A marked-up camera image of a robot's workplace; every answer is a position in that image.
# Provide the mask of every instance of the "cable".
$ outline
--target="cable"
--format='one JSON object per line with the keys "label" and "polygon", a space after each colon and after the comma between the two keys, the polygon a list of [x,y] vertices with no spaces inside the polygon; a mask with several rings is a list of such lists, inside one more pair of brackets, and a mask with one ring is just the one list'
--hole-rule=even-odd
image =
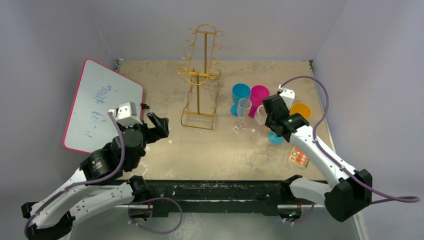
{"label": "cable", "polygon": [[301,222],[303,222],[303,221],[305,221],[305,219],[307,218],[307,217],[309,217],[309,215],[311,215],[311,213],[312,213],[312,210],[314,209],[314,207],[315,207],[315,203],[312,203],[312,205],[310,206],[310,208],[309,208],[309,211],[307,211],[307,213],[305,214],[305,216],[304,217],[301,217],[301,218],[299,218],[297,221],[287,221],[287,218],[284,218],[284,220],[283,220],[283,223],[287,223],[287,224],[290,224],[290,225],[297,225],[297,224],[300,224]]}
{"label": "cable", "polygon": [[380,204],[380,203],[385,203],[385,202],[390,202],[390,201],[397,201],[397,202],[402,202],[402,203],[417,203],[417,202],[419,202],[421,199],[417,196],[391,196],[391,195],[388,195],[386,193],[383,193],[381,191],[378,191],[378,190],[366,185],[365,183],[363,183],[359,179],[357,179],[352,173],[350,173],[346,168],[344,168],[341,163],[339,163],[336,159],[334,159],[328,152],[326,152],[323,149],[323,147],[320,145],[319,141],[317,140],[317,128],[324,121],[324,119],[326,118],[327,113],[329,111],[329,94],[327,92],[327,89],[324,87],[324,85],[318,79],[311,77],[311,76],[297,76],[297,77],[291,78],[291,79],[287,80],[285,83],[283,83],[281,88],[284,85],[290,83],[291,81],[294,81],[296,79],[301,79],[301,78],[307,78],[307,79],[314,80],[316,83],[318,83],[321,86],[321,88],[324,90],[324,93],[325,93],[326,104],[325,104],[324,113],[323,113],[321,119],[313,127],[313,131],[312,131],[313,139],[315,140],[315,144],[319,148],[319,150],[321,150],[321,152],[324,155],[326,155],[335,165],[337,165],[340,169],[342,169],[347,175],[349,175],[349,177],[351,177],[359,185],[361,185],[365,189],[367,189],[367,190],[369,190],[369,191],[371,191],[371,192],[373,192],[377,195],[380,195],[380,196],[386,198],[386,199],[382,199],[382,200],[373,201],[373,202],[371,202],[371,204]]}
{"label": "cable", "polygon": [[[148,228],[146,226],[143,226],[143,225],[140,225],[140,224],[136,223],[134,221],[134,219],[131,217],[131,215],[130,215],[130,205],[140,205],[140,204],[145,204],[145,203],[148,203],[148,202],[154,202],[154,201],[157,201],[157,200],[167,200],[167,201],[170,201],[173,204],[175,204],[176,207],[178,208],[179,213],[180,213],[179,222],[178,222],[178,224],[173,229],[168,230],[168,231],[153,230],[153,229],[150,229],[150,228]],[[183,209],[181,209],[181,206],[174,199],[171,199],[171,198],[168,198],[168,197],[155,197],[155,198],[147,199],[147,200],[144,200],[144,201],[131,202],[131,203],[129,203],[128,204],[128,217],[129,217],[129,222],[128,223],[131,223],[131,224],[135,225],[136,227],[139,227],[141,229],[144,229],[144,230],[146,230],[148,232],[151,232],[151,233],[154,233],[154,234],[170,234],[170,233],[174,232],[175,230],[177,230],[180,227],[181,222],[183,221]]]}
{"label": "cable", "polygon": [[[110,120],[112,120],[112,123],[113,123],[113,126],[115,127],[115,129],[116,129],[116,131],[117,131],[117,133],[118,133],[118,136],[119,136],[119,141],[120,141],[120,145],[121,146],[125,146],[125,143],[124,143],[124,136],[122,135],[122,132],[121,132],[121,130],[120,130],[120,128],[119,128],[119,126],[118,126],[118,123],[117,123],[117,121],[115,120],[115,118],[114,118],[114,116],[112,115],[112,113],[111,112],[108,112],[107,113],[107,115],[109,116],[109,118],[110,118]],[[46,200],[35,212],[34,212],[34,215],[32,215],[29,219],[28,219],[28,221],[26,221],[26,223],[25,223],[25,229],[23,230],[23,234],[25,234],[25,237],[26,238],[28,238],[28,233],[27,233],[27,231],[28,231],[28,227],[30,226],[30,224],[31,224],[31,221],[32,220],[34,220],[34,218],[36,217],[36,216],[38,216],[38,215],[40,215],[40,212],[45,208],[45,207],[47,207],[49,204],[51,204],[54,200],[56,200],[58,197],[60,197],[62,194],[64,194],[64,193],[66,193],[66,192],[68,192],[71,188],[73,188],[73,187],[76,187],[76,186],[80,186],[80,185],[93,185],[93,184],[98,184],[98,183],[101,183],[101,182],[103,182],[103,181],[106,181],[106,180],[108,180],[108,179],[110,179],[110,178],[112,178],[115,174],[117,174],[120,170],[121,170],[121,167],[122,167],[122,165],[124,164],[124,160],[125,160],[125,147],[121,147],[121,152],[120,152],[120,160],[119,160],[119,163],[118,163],[118,166],[116,167],[116,169],[113,171],[113,172],[111,172],[110,174],[108,174],[108,175],[106,175],[106,176],[104,176],[104,177],[102,177],[102,178],[99,178],[99,179],[96,179],[96,180],[91,180],[91,181],[80,181],[80,182],[74,182],[74,183],[72,183],[72,184],[70,184],[70,185],[68,185],[68,186],[66,186],[65,188],[64,188],[64,190],[63,191],[58,191],[55,195],[53,195],[53,196],[51,196],[48,200]]]}

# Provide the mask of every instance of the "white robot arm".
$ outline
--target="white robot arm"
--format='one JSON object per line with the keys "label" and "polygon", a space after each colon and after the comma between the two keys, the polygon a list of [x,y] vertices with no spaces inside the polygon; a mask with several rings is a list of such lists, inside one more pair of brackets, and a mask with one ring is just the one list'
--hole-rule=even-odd
{"label": "white robot arm", "polygon": [[112,182],[121,177],[123,171],[129,172],[138,166],[140,157],[146,154],[146,144],[168,137],[169,120],[152,112],[147,116],[155,127],[148,128],[137,118],[133,102],[109,110],[119,136],[92,152],[80,168],[44,200],[27,202],[21,207],[22,215],[28,219],[25,225],[28,239],[69,238],[72,227],[105,210],[131,203],[145,192],[140,189],[145,186],[141,176],[133,176],[119,185]]}
{"label": "white robot arm", "polygon": [[[272,95],[263,100],[267,113],[265,125],[278,137],[284,137],[300,149],[323,174],[327,184],[311,181],[301,176],[291,179],[291,193],[299,199],[307,199],[326,207],[330,215],[343,222],[371,204],[371,191],[360,186],[351,175],[365,185],[372,186],[372,176],[367,170],[356,170],[331,150],[300,114],[290,115],[284,97]],[[335,162],[319,149],[318,144]]]}

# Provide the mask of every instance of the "stemmed glass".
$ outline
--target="stemmed glass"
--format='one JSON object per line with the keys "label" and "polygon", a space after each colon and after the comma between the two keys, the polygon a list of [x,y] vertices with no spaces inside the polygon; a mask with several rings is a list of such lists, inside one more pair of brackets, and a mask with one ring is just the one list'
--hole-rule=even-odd
{"label": "stemmed glass", "polygon": [[251,132],[256,135],[261,135],[263,128],[262,126],[265,125],[265,121],[267,120],[267,112],[265,111],[264,105],[260,105],[256,111],[254,112],[254,119],[256,120],[256,123],[253,127]]}
{"label": "stemmed glass", "polygon": [[232,129],[236,133],[244,133],[247,129],[246,119],[249,117],[249,112],[252,107],[252,102],[249,98],[241,98],[237,104],[237,116],[238,120],[232,124]]}

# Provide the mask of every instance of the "blue cup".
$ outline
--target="blue cup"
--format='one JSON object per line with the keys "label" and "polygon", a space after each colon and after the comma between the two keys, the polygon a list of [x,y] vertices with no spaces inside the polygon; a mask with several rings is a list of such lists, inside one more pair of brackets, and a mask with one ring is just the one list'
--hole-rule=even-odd
{"label": "blue cup", "polygon": [[232,101],[234,105],[231,107],[231,114],[237,117],[237,104],[240,99],[248,99],[251,96],[251,88],[244,83],[237,83],[232,87]]}
{"label": "blue cup", "polygon": [[277,134],[273,131],[268,133],[268,141],[274,145],[280,145],[284,142],[284,137],[277,136]]}

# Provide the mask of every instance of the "orange cup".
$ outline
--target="orange cup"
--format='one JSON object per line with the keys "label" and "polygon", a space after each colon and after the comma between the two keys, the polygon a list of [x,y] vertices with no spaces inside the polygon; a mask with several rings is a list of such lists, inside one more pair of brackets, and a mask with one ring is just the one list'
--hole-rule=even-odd
{"label": "orange cup", "polygon": [[293,106],[291,106],[290,115],[292,114],[300,114],[305,119],[308,119],[312,116],[312,110],[308,105],[301,102],[296,102],[293,104]]}

